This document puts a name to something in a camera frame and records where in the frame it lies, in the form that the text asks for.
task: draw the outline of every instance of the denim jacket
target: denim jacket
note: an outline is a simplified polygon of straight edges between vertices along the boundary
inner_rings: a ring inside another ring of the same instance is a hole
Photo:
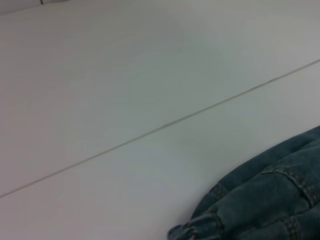
[[[320,126],[222,178],[168,240],[320,240]]]

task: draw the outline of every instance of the denim fabric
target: denim fabric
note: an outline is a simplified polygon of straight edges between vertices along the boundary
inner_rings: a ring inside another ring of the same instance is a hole
[[[169,240],[320,240],[320,126],[222,178]]]

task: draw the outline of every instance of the blue denim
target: blue denim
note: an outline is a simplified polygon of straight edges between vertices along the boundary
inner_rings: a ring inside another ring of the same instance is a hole
[[[320,240],[320,126],[222,178],[168,240]]]

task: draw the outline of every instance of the wrinkled fabric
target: wrinkled fabric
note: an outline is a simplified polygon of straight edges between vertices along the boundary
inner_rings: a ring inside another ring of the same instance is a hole
[[[222,178],[168,240],[320,240],[320,126]]]

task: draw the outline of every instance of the white surface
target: white surface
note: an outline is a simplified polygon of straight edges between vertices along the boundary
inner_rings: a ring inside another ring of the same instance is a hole
[[[0,0],[0,15],[40,5],[40,0]]]
[[[319,9],[74,0],[0,17],[0,194],[320,58]]]
[[[5,240],[164,240],[235,166],[320,123],[319,65],[0,199]]]

